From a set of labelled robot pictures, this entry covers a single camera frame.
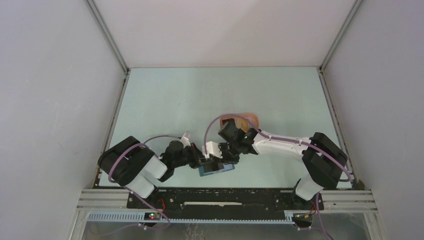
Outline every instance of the cable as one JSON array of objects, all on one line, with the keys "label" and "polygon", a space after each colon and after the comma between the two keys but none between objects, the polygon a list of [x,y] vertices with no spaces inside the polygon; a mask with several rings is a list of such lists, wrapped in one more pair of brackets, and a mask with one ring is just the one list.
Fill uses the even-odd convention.
[{"label": "cable", "polygon": [[130,146],[127,150],[125,150],[115,161],[115,163],[112,165],[112,167],[110,168],[109,171],[109,175],[108,175],[108,180],[111,183],[116,183],[113,179],[112,179],[112,173],[115,171],[115,168],[117,167],[117,165],[120,163],[120,161],[125,158],[125,155],[127,155],[131,150],[137,148],[137,147],[143,147],[143,148],[149,148],[146,144],[144,143],[136,143],[132,146]]},{"label": "cable", "polygon": [[151,138],[147,139],[146,141],[144,141],[144,144],[146,144],[146,143],[147,143],[147,142],[149,142],[150,140],[157,139],[157,138],[163,138],[163,137],[175,138],[175,139],[180,139],[180,138],[181,138],[181,137],[179,137],[179,136],[169,135],[169,134],[166,134],[166,135],[157,135],[157,136],[153,136],[153,137],[151,137]]},{"label": "cable", "polygon": [[[117,165],[119,164],[119,162],[125,157],[125,155],[127,155],[131,150],[137,148],[137,147],[143,147],[143,148],[149,148],[146,144],[144,143],[136,143],[132,146],[130,146],[127,150],[125,150],[115,161],[115,163],[112,165],[112,167],[110,168],[109,174],[108,174],[108,180],[111,183],[115,183],[115,181],[112,179],[112,173],[114,172],[115,168],[117,167]],[[146,205],[147,207],[149,207],[150,209],[152,209],[153,211],[159,213],[162,217],[164,217],[166,219],[166,221],[168,222],[168,225],[164,226],[164,227],[150,227],[150,226],[146,226],[140,223],[141,226],[144,226],[145,228],[149,228],[149,229],[166,229],[167,227],[169,227],[171,225],[171,221],[170,219],[161,211],[159,211],[158,209],[156,209],[154,206],[150,205],[148,202],[146,202],[141,196],[139,196],[136,192],[134,192],[133,190],[131,190],[130,188],[123,186],[123,188],[127,189],[128,191],[130,191],[134,196],[136,196],[144,205]]]},{"label": "cable", "polygon": [[315,196],[315,204],[316,204],[316,215],[318,215],[318,219],[319,219],[319,224],[321,224],[321,229],[317,227],[317,229],[320,229],[322,231],[322,233],[324,233],[325,238],[328,240],[334,240],[334,238],[326,231],[326,229],[324,228],[324,224],[323,224],[323,220],[321,219],[321,214],[320,214],[320,193],[318,192]]},{"label": "cable", "polygon": [[347,179],[339,179],[340,182],[350,182],[352,180],[351,175],[346,170],[346,168],[344,166],[342,166],[336,159],[334,159],[332,156],[330,156],[328,153],[326,153],[324,150],[322,150],[321,148],[319,148],[319,147],[317,147],[313,144],[310,144],[310,143],[307,143],[307,142],[304,142],[304,141],[299,141],[299,140],[296,140],[296,139],[290,139],[290,138],[285,138],[285,137],[276,137],[276,136],[268,136],[268,135],[264,134],[263,132],[261,132],[255,125],[253,125],[249,119],[247,119],[243,116],[240,116],[238,114],[233,114],[233,113],[227,113],[227,114],[220,115],[209,123],[209,126],[207,126],[207,128],[206,128],[206,132],[204,133],[204,138],[203,138],[203,147],[204,147],[204,153],[205,154],[208,153],[207,149],[206,149],[206,137],[208,136],[209,129],[211,129],[212,124],[214,124],[218,119],[223,118],[223,117],[233,117],[233,118],[235,117],[235,118],[239,118],[239,119],[242,119],[242,120],[248,122],[256,130],[256,132],[264,138],[271,138],[273,140],[284,141],[284,142],[289,142],[289,143],[294,143],[294,144],[302,144],[302,145],[305,145],[309,148],[312,148],[312,149],[320,152],[324,156],[326,156],[328,159],[330,159],[334,164],[336,164],[337,167],[339,167],[346,174]]},{"label": "cable", "polygon": [[165,215],[165,213],[163,213],[162,211],[159,211],[156,207],[150,205],[140,195],[138,195],[136,192],[132,191],[128,187],[124,186],[123,188],[126,189],[126,190],[128,190],[128,191],[130,191],[130,193],[132,193],[134,196],[136,196],[144,205],[146,205],[151,210],[153,210],[153,211],[157,212],[158,214],[160,214],[168,222],[168,224],[166,226],[162,226],[162,227],[151,227],[151,226],[146,226],[146,225],[143,225],[143,224],[142,224],[142,226],[144,226],[145,228],[148,228],[148,229],[162,230],[162,229],[166,229],[167,227],[169,227],[171,225],[171,220],[168,218],[168,216]]},{"label": "cable", "polygon": [[166,206],[165,206],[165,201],[164,201],[164,199],[163,199],[163,198],[160,198],[160,199],[159,199],[159,200],[157,200],[157,201],[161,201],[161,202],[162,202],[162,212],[163,212],[163,211],[165,211]]},{"label": "cable", "polygon": [[[319,228],[319,227],[316,227],[316,226],[311,226],[311,227],[299,227],[296,223],[294,224],[294,226],[297,228],[297,230],[298,231],[306,231],[306,230],[312,230],[312,229],[314,229],[314,230],[318,230],[318,231],[320,231],[320,232],[322,232],[323,230],[321,229],[321,228]],[[326,232],[327,234],[328,234],[328,237],[331,239],[331,240],[334,240],[334,238],[328,233],[328,232]]]},{"label": "cable", "polygon": [[314,214],[316,214],[317,213],[317,207],[315,206],[315,203],[313,202],[313,201],[311,201],[311,203],[312,203],[312,205],[313,205],[313,208],[312,208],[312,210],[309,212],[309,215],[314,215]]}]

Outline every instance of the blue object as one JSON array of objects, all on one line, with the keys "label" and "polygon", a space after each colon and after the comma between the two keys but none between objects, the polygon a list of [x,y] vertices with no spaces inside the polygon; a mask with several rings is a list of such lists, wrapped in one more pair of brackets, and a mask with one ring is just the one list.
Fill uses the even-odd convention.
[{"label": "blue object", "polygon": [[219,174],[219,173],[227,172],[227,171],[234,170],[234,169],[236,169],[236,166],[234,164],[224,164],[223,169],[216,170],[216,171],[210,171],[210,172],[205,173],[203,166],[201,166],[201,167],[199,167],[199,174],[200,174],[200,177],[203,177],[203,176],[208,176],[208,175],[212,175],[212,174]]}]

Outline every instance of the aluminum frame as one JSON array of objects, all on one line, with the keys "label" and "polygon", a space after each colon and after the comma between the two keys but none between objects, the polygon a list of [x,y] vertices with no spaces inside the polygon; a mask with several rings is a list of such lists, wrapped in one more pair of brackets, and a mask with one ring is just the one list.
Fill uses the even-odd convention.
[{"label": "aluminum frame", "polygon": [[[324,204],[322,214],[335,213],[361,213],[370,234],[371,240],[386,240],[387,237],[382,226],[373,194],[370,190],[324,190],[321,192]],[[149,212],[150,209],[128,209],[127,200],[129,192],[125,189],[84,189],[79,198],[72,225],[69,230],[68,240],[81,240],[90,213],[136,213]],[[302,210],[285,210],[284,213],[291,220],[294,213],[307,213]],[[195,219],[173,219],[174,223],[198,223]],[[130,222],[127,219],[113,218],[109,222]],[[290,224],[291,221],[260,221],[266,224]]]},{"label": "aluminum frame", "polygon": [[103,149],[102,149],[103,152],[107,151],[109,149],[109,146],[111,145],[112,136],[115,130],[115,126],[117,124],[118,114],[120,112],[122,101],[124,99],[125,90],[127,89],[127,86],[128,86],[128,80],[130,79],[130,73],[131,71],[128,71],[128,73],[125,75],[125,78],[122,83],[122,87],[119,91],[119,95],[116,100],[115,108],[113,111],[113,116],[110,120],[110,124],[109,124],[110,127],[107,130],[107,134],[104,139]]},{"label": "aluminum frame", "polygon": [[113,54],[115,55],[117,61],[119,62],[119,65],[121,66],[123,72],[125,74],[128,73],[129,68],[127,64],[125,63],[124,57],[122,56],[121,52],[119,51],[119,48],[114,41],[114,38],[112,37],[111,32],[108,29],[108,26],[105,23],[105,20],[103,19],[102,15],[100,14],[99,8],[97,7],[94,0],[84,0],[85,4],[87,5],[88,10],[90,11],[93,19],[98,25],[98,28],[100,29],[101,33],[104,36],[104,39],[106,40],[107,44],[109,45],[110,49],[112,50]]},{"label": "aluminum frame", "polygon": [[354,161],[352,160],[352,158],[350,156],[350,151],[349,151],[348,145],[345,141],[345,137],[343,135],[342,125],[341,125],[339,117],[338,117],[339,115],[337,114],[337,109],[336,109],[334,102],[333,102],[332,93],[330,91],[330,88],[327,84],[326,78],[325,78],[324,73],[322,72],[321,68],[317,67],[316,70],[318,72],[318,76],[319,76],[319,80],[321,82],[322,90],[324,91],[325,100],[327,101],[328,110],[329,110],[330,115],[331,115],[331,120],[332,120],[332,123],[334,125],[335,134],[337,136],[338,143],[340,144],[341,150],[344,153],[346,153],[346,155],[347,155],[347,162],[346,162],[347,171],[349,173],[351,173],[352,179],[355,180],[358,183],[360,178],[357,176],[357,174],[358,174],[357,167],[356,167]]}]

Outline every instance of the red wire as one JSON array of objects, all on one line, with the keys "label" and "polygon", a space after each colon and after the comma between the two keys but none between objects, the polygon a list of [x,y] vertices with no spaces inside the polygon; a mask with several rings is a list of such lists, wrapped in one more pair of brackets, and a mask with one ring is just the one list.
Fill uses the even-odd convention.
[{"label": "red wire", "polygon": [[162,202],[162,206],[163,206],[162,213],[163,213],[165,211],[165,201],[162,198],[159,198],[159,200],[157,200],[157,201]]},{"label": "red wire", "polygon": [[309,212],[309,214],[311,214],[311,215],[314,215],[314,214],[316,214],[317,213],[317,206],[315,206],[315,203],[313,203],[313,202],[311,202],[312,203],[312,205],[313,205],[313,208],[312,208],[312,210]]}]

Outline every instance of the white wall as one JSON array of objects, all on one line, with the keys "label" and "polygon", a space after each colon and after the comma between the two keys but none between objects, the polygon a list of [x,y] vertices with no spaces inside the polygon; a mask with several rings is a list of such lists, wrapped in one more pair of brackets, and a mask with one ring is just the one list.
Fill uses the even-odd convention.
[{"label": "white wall", "polygon": [[355,0],[96,0],[129,67],[319,66]]},{"label": "white wall", "polygon": [[367,0],[325,73],[391,240],[422,239],[424,1]]},{"label": "white wall", "polygon": [[0,76],[0,239],[64,239],[123,72],[84,1],[2,0]]}]

